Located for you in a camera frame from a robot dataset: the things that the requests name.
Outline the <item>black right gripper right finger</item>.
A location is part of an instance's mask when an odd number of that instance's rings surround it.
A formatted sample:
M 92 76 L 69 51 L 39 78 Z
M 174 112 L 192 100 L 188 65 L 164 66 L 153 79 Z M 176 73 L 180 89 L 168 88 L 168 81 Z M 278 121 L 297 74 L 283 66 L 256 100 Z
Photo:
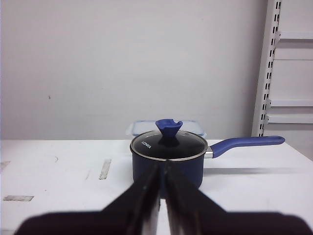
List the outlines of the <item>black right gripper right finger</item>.
M 227 212 L 188 181 L 174 163 L 164 169 L 173 235 L 311 235 L 300 217 L 279 212 Z

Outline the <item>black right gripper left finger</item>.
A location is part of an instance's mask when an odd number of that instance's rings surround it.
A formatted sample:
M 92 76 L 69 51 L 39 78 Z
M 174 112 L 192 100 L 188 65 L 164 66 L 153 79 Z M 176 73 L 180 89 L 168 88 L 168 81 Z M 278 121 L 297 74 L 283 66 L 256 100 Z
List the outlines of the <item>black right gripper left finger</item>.
M 46 213 L 25 220 L 17 235 L 155 235 L 160 169 L 151 165 L 101 211 Z

